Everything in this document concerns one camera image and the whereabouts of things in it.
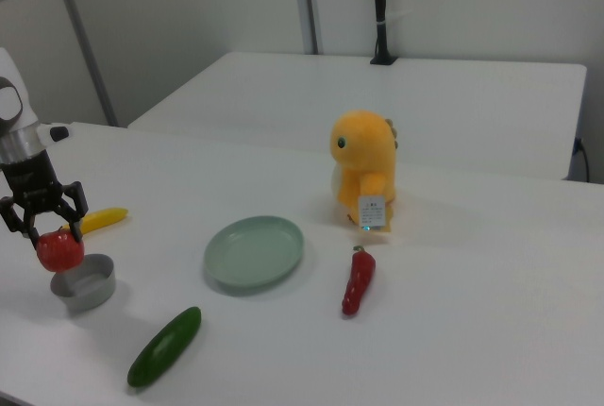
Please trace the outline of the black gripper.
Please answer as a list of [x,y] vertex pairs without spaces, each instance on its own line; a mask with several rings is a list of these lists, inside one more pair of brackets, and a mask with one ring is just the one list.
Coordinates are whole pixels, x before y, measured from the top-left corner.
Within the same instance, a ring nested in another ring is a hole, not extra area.
[[[35,215],[54,211],[68,224],[77,243],[82,242],[81,221],[89,207],[79,181],[60,185],[45,150],[24,161],[2,165],[12,196],[1,199],[1,217],[11,232],[21,233],[37,248]],[[24,210],[19,217],[14,205]]]

